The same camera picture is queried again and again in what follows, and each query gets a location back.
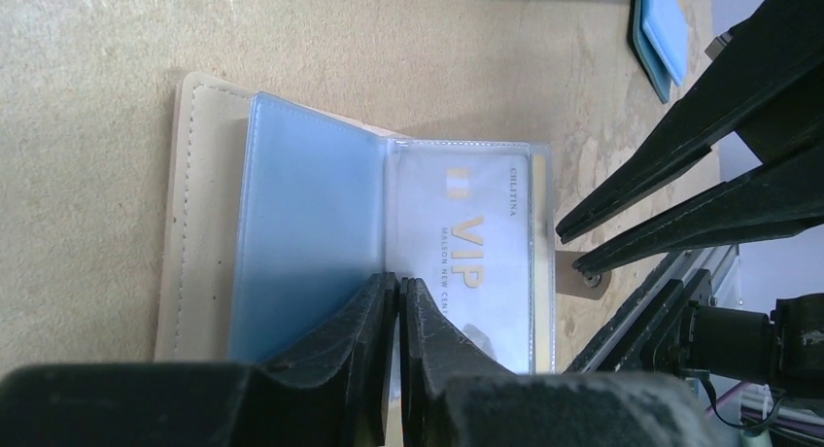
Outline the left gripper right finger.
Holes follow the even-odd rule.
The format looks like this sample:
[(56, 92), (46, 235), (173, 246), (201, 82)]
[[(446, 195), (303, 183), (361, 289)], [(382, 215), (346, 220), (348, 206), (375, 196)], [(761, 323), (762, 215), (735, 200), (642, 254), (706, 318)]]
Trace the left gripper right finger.
[(399, 288), (401, 422), (406, 446), (489, 446), (488, 389), (514, 373), (488, 357), (439, 311), (424, 280)]

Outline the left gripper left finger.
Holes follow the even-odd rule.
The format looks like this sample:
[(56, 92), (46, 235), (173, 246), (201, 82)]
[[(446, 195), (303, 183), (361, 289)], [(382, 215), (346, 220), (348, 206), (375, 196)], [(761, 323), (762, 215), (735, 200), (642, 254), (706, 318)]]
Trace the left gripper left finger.
[(346, 305), (263, 369), (273, 383), (257, 439), (271, 446), (382, 446), (399, 283), (374, 274)]

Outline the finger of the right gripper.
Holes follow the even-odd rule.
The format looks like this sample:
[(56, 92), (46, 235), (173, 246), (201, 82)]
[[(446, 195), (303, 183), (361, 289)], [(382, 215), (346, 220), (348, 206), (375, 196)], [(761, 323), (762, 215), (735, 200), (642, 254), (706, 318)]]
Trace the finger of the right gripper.
[(619, 234), (573, 268), (593, 276), (658, 254), (786, 238), (821, 224), (821, 164), (759, 167)]
[(563, 243), (687, 172), (719, 139), (823, 63), (823, 0), (764, 0), (631, 158), (556, 232)]

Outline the white VIP card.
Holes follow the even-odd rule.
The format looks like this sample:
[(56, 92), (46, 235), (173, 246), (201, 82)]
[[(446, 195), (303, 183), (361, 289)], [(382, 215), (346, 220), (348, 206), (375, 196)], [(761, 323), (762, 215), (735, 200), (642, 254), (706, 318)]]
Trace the white VIP card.
[(523, 155), (396, 156), (386, 262), (423, 279), (441, 314), (521, 373), (532, 368), (528, 168)]

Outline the beige snap card holder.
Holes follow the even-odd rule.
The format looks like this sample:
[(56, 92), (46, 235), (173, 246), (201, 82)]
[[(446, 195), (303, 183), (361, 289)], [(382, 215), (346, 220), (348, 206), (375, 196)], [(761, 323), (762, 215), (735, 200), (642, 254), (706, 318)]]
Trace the beige snap card holder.
[(176, 91), (154, 356), (263, 361), (388, 269), (391, 170), (408, 152), (528, 160), (532, 368), (557, 370), (547, 144), (413, 139), (201, 73)]

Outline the blue card holder front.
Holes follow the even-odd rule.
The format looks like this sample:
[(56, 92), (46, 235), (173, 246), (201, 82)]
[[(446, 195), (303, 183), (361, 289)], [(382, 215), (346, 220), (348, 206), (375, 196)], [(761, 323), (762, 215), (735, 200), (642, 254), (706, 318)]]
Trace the blue card holder front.
[(629, 40), (663, 103), (688, 72), (689, 29), (678, 0), (632, 0)]

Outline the aluminium frame rail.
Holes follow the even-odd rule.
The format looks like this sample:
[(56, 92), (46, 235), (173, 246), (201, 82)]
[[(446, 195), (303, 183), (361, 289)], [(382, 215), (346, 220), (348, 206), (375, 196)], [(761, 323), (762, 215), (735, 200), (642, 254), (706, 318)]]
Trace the aluminium frame rail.
[(738, 271), (738, 256), (737, 245), (666, 255), (566, 370), (641, 370), (642, 347), (688, 302), (680, 297), (684, 292), (703, 305), (737, 307), (739, 293), (724, 292), (722, 284)]

